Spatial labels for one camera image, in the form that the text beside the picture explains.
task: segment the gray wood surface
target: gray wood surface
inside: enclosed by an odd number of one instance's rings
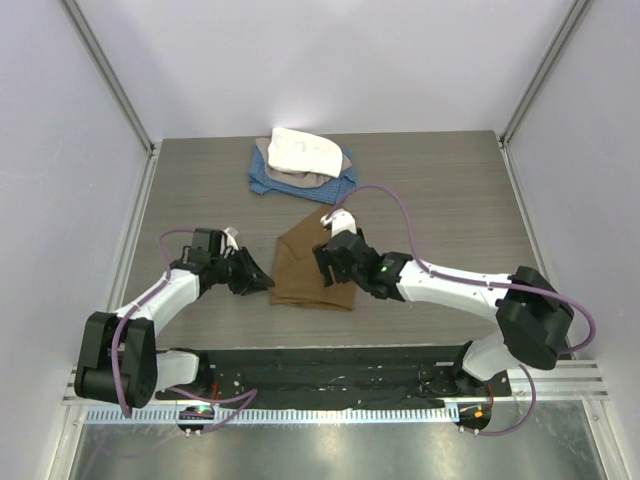
[[[422,257],[439,265],[510,273],[535,266],[493,132],[331,135],[353,154],[358,182],[393,187],[412,217]],[[239,240],[271,271],[276,237],[318,207],[288,195],[249,192],[253,138],[165,140],[158,161],[126,300],[156,281],[162,261],[156,237],[178,226],[240,231]],[[347,206],[368,243],[408,252],[404,220],[379,191],[357,193]],[[177,258],[188,235],[167,241]],[[480,338],[495,326],[426,303],[381,301],[358,292],[352,312],[270,306],[267,293],[248,297],[215,287],[162,331],[161,348],[324,345],[446,345]]]

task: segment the folded cloth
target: folded cloth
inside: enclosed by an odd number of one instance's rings
[[[349,158],[348,150],[342,152]],[[335,205],[338,199],[349,190],[356,188],[356,174],[353,168],[347,168],[338,178],[332,178],[324,185],[316,188],[299,188],[269,178],[264,171],[264,159],[258,147],[253,147],[253,158],[249,167],[249,189],[260,195],[266,193],[288,193],[296,197],[306,198],[314,202]]]
[[[356,284],[333,284],[325,288],[313,247],[327,243],[331,232],[320,224],[329,212],[322,206],[291,230],[278,237],[271,278],[272,305],[349,311],[353,309]]]
[[[271,131],[269,166],[276,170],[338,178],[341,165],[340,147],[328,138],[280,127]]]
[[[332,177],[329,175],[322,175],[321,173],[284,173],[275,168],[269,166],[269,144],[271,140],[268,138],[256,138],[256,147],[260,150],[260,155],[264,159],[264,172],[272,180],[286,183],[299,188],[316,188],[324,185]],[[351,160],[344,153],[342,153],[342,168],[341,172],[351,167]]]

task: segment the white robotic arm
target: white robotic arm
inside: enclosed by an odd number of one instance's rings
[[[338,283],[353,280],[376,298],[437,303],[498,324],[498,331],[461,349],[454,373],[463,391],[467,387],[477,388],[497,373],[519,364],[546,370],[555,366],[573,318],[571,308],[541,296],[490,287],[521,282],[553,290],[536,270],[520,267],[513,275],[490,275],[440,267],[423,260],[427,271],[411,255],[396,252],[378,255],[365,243],[353,216],[343,209],[324,217],[322,223],[331,228],[331,240],[317,246],[314,254],[325,276],[325,285],[334,279]],[[434,271],[440,275],[430,274]]]
[[[115,312],[96,312],[85,325],[78,360],[75,391],[80,397],[117,403],[111,342],[118,322],[129,316],[118,350],[120,377],[127,405],[143,407],[156,391],[175,385],[210,385],[208,362],[201,366],[197,352],[176,349],[156,352],[155,338],[175,315],[216,284],[246,295],[273,286],[246,248],[238,247],[233,228],[197,229],[192,244],[171,264],[168,274]]]

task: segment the blue checkered fabric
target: blue checkered fabric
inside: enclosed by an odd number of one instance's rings
[[[346,149],[342,152],[351,159],[351,153]],[[316,188],[300,188],[278,182],[270,178],[264,171],[264,159],[258,147],[253,147],[253,158],[249,167],[249,189],[254,193],[288,193],[296,197],[307,198],[314,202],[335,205],[338,199],[349,190],[356,188],[356,173],[353,167],[347,168],[338,178],[332,178],[324,185]]]

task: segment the brown cloth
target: brown cloth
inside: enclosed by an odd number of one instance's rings
[[[271,278],[272,305],[294,305],[304,308],[349,311],[353,309],[356,284],[334,283],[324,287],[312,248],[327,243],[331,232],[320,224],[320,218],[331,207],[325,205],[278,237],[276,258]]]

